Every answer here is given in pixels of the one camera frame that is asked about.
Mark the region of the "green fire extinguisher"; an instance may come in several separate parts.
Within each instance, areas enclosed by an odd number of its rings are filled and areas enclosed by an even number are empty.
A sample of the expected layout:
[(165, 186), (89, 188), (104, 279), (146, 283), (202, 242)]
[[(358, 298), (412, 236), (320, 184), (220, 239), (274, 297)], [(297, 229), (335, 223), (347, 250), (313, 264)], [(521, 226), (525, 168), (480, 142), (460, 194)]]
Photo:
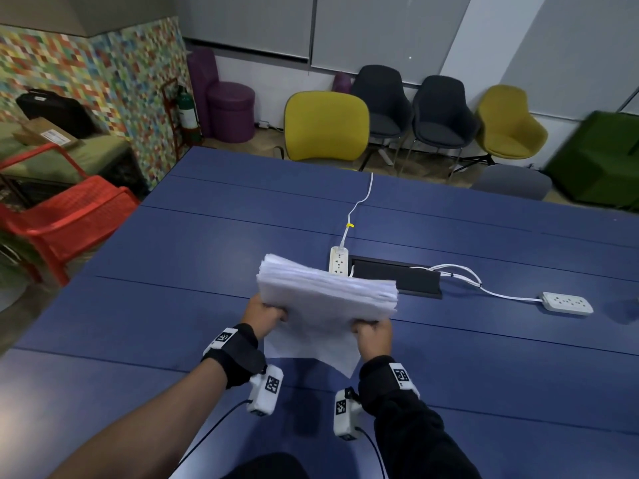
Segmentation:
[(197, 118), (196, 104), (192, 95), (183, 85), (178, 86), (176, 103), (179, 112), (183, 137), (189, 146), (198, 145), (202, 141), (201, 128)]

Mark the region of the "red metal stand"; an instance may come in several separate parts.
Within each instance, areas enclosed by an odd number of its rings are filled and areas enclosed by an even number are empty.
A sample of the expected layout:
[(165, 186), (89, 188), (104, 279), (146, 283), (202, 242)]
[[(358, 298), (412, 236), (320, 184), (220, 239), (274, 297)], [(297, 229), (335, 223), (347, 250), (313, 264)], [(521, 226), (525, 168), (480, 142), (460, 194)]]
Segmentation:
[(172, 144), (176, 161), (181, 159), (182, 149), (185, 145), (177, 102), (180, 87), (176, 77), (167, 80), (160, 87), (164, 111), (171, 128)]

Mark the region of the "person's right forearm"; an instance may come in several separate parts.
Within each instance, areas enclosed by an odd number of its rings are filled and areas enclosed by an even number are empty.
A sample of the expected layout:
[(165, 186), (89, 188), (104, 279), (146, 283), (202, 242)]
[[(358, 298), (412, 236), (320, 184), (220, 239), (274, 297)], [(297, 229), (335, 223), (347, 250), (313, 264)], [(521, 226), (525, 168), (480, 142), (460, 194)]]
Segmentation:
[(391, 392), (377, 398), (366, 411), (374, 417), (375, 438), (388, 479), (482, 479), (445, 431), (440, 415), (414, 392)]

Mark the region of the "black right wrist band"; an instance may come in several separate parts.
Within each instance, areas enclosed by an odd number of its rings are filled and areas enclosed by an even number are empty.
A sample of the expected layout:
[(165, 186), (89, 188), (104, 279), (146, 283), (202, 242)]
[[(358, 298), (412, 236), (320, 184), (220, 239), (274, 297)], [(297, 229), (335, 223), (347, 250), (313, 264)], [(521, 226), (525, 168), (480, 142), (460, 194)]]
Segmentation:
[(405, 367), (390, 355), (374, 357), (359, 371), (358, 395), (363, 410), (376, 416), (381, 405), (397, 392), (420, 393)]

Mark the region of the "person's right hand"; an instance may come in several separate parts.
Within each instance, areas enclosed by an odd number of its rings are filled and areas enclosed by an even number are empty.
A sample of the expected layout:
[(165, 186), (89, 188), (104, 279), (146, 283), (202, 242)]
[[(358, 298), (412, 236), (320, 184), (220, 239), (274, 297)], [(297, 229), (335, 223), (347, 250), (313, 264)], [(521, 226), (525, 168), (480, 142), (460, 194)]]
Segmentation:
[(379, 322), (378, 331), (375, 335), (365, 337), (355, 335), (363, 363), (368, 363), (380, 356), (390, 356), (392, 354), (392, 322), (390, 319), (382, 319)]

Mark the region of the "black left wrist band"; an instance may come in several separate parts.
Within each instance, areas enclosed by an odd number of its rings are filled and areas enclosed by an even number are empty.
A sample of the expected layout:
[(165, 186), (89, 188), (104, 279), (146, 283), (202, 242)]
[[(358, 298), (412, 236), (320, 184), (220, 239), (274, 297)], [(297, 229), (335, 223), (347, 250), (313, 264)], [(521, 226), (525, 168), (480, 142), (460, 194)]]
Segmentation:
[(246, 323), (225, 328), (204, 350), (201, 361), (205, 360), (218, 362), (222, 367), (227, 390), (242, 386), (267, 370), (254, 330)]

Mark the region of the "purple chair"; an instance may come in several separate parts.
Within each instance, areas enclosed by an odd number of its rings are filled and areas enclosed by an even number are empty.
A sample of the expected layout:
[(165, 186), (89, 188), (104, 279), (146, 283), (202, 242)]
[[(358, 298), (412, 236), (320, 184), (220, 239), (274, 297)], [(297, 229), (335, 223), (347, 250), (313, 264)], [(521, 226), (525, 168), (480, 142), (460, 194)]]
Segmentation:
[(256, 130), (254, 90), (222, 81), (215, 54), (209, 48), (191, 51), (187, 66), (203, 137), (228, 144), (250, 141)]

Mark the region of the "person's left forearm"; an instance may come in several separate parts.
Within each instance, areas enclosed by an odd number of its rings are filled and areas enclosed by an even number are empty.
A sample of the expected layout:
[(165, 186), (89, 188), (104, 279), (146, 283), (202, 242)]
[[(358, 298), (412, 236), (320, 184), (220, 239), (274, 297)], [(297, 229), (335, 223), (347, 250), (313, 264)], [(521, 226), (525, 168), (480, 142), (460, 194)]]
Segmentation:
[(48, 479), (168, 479), (227, 382), (222, 366), (205, 359), (176, 384), (94, 435)]

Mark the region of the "wide yellow chair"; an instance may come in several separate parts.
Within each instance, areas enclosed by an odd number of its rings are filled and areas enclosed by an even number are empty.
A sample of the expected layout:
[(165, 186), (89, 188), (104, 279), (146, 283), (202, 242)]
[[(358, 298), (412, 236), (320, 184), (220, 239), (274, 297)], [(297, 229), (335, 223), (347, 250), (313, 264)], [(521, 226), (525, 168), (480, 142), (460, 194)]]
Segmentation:
[(289, 160), (353, 162), (369, 145), (370, 112), (359, 97), (327, 90), (293, 94), (284, 109)]

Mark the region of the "dark grey chair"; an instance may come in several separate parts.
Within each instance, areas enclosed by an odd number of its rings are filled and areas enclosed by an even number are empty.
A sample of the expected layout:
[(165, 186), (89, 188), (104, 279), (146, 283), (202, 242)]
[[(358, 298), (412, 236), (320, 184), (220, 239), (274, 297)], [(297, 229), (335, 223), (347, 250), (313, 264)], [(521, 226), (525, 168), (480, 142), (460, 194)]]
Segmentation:
[(421, 83), (412, 101), (413, 142), (400, 173), (403, 172), (414, 143), (421, 142), (437, 150), (458, 150), (469, 146), (482, 126), (480, 119), (468, 107), (463, 83), (455, 78), (430, 75)]
[(378, 153), (393, 167), (413, 119), (400, 73), (384, 65), (365, 65), (355, 76), (350, 93), (368, 107), (369, 139), (378, 142)]

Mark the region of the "person's left hand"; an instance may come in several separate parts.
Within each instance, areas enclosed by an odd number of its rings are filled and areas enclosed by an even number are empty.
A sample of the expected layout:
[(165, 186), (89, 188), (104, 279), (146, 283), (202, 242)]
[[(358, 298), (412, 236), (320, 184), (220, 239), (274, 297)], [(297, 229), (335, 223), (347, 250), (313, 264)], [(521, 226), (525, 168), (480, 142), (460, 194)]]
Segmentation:
[(265, 307), (260, 293), (250, 298), (242, 316), (241, 324), (248, 325), (258, 340), (265, 338), (277, 325), (269, 325), (265, 319)]

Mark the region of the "olive green bench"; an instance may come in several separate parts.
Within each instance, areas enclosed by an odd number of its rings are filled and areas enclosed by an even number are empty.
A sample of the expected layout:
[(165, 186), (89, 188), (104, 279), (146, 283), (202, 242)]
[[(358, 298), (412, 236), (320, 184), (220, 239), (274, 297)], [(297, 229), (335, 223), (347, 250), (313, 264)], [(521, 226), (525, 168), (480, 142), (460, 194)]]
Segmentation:
[[(19, 128), (20, 124), (0, 122), (0, 163), (42, 146), (24, 145), (15, 140), (12, 132)], [(95, 135), (63, 149), (86, 175), (99, 175), (115, 186), (126, 186), (139, 199), (148, 194), (146, 179), (126, 140)], [(4, 168), (0, 188), (5, 187), (24, 206), (31, 207), (80, 181), (76, 167), (52, 149)]]

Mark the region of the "red plastic chair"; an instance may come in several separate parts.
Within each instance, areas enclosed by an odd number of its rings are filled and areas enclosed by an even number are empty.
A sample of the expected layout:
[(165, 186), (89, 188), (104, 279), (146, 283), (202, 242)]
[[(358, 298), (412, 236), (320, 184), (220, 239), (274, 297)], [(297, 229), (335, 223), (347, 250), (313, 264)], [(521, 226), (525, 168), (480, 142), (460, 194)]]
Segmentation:
[(58, 152), (81, 181), (22, 212), (0, 204), (0, 229), (31, 243), (64, 287), (70, 281), (66, 265), (113, 235), (139, 207), (140, 200), (125, 186), (88, 176), (66, 149), (54, 143), (5, 159), (0, 162), (0, 175), (4, 169), (48, 151)]

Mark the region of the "stack of white paper sheets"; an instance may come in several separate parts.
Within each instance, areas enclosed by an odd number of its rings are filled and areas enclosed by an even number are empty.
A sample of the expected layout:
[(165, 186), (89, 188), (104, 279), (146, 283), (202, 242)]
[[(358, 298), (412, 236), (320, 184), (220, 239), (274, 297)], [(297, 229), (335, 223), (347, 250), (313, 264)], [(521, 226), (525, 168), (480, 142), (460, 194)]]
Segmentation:
[(287, 313), (263, 340), (266, 357), (314, 359), (347, 378), (360, 361), (352, 323), (388, 319), (398, 302), (394, 280), (340, 276), (274, 254), (256, 278), (262, 302)]

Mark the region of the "black wrist band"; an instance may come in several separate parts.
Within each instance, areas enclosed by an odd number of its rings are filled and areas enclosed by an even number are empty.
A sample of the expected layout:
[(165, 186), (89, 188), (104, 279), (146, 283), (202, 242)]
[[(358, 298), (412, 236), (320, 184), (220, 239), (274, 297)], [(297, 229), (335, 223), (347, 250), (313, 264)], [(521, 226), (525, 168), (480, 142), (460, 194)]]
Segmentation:
[(201, 361), (205, 360), (218, 362), (222, 367), (227, 390), (242, 386), (267, 370), (254, 330), (246, 323), (225, 328), (204, 350)]
[(420, 393), (405, 367), (390, 355), (374, 357), (359, 371), (358, 395), (363, 410), (376, 416), (381, 405), (397, 392)]

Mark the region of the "cardboard box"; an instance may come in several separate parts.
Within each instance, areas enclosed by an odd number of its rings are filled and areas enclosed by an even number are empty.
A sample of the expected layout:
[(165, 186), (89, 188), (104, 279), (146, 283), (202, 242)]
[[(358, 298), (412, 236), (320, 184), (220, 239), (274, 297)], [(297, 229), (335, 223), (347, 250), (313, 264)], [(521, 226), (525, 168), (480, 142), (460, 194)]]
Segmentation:
[(81, 143), (75, 136), (41, 117), (21, 123), (12, 136), (21, 144), (33, 146), (52, 143), (68, 149)]

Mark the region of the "black case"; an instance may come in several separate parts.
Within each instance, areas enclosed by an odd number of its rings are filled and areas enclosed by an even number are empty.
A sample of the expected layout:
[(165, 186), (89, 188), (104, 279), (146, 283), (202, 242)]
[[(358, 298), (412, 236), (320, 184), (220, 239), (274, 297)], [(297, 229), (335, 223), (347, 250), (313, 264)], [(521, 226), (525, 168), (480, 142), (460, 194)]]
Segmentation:
[(73, 98), (30, 88), (19, 95), (15, 103), (28, 120), (44, 118), (76, 138), (85, 139), (99, 133), (87, 109)]

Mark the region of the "green sofa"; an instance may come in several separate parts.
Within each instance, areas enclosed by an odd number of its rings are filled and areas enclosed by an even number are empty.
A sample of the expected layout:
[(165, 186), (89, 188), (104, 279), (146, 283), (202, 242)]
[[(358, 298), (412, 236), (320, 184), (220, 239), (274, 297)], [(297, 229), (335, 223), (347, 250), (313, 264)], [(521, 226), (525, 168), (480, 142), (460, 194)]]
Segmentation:
[(571, 201), (639, 213), (639, 115), (592, 112), (542, 171)]

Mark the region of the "grey stool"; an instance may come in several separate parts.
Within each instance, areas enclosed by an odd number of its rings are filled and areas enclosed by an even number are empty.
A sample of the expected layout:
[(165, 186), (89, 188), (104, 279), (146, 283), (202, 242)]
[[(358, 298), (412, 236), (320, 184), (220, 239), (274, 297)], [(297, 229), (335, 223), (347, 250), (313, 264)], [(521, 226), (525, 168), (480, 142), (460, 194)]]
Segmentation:
[(494, 165), (483, 170), (470, 189), (542, 201), (552, 189), (552, 180), (531, 168)]

